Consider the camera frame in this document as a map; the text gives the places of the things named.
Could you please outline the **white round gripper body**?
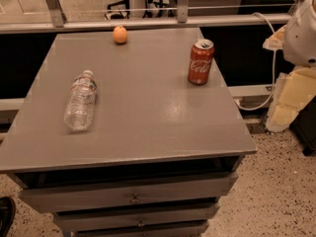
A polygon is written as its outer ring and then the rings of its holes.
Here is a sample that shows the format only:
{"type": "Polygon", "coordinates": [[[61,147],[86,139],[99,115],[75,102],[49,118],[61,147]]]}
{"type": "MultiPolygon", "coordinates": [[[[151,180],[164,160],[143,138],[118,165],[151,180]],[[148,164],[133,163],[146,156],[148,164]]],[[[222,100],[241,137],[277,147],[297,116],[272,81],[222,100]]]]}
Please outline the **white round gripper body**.
{"type": "Polygon", "coordinates": [[[304,0],[286,24],[283,57],[294,65],[316,66],[315,3],[316,0],[304,0]]]}

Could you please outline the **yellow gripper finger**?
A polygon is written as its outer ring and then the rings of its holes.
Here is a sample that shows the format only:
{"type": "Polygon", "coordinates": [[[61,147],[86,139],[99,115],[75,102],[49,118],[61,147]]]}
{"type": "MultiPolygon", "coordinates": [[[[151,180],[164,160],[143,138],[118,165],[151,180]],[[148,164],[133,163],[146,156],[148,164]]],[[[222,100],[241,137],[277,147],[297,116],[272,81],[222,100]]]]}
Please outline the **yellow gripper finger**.
{"type": "Polygon", "coordinates": [[[265,126],[270,132],[282,132],[316,96],[316,68],[295,66],[276,79],[273,100],[265,126]]]}
{"type": "Polygon", "coordinates": [[[263,48],[272,51],[283,49],[284,30],[285,27],[281,27],[267,38],[263,43],[263,48]]]}

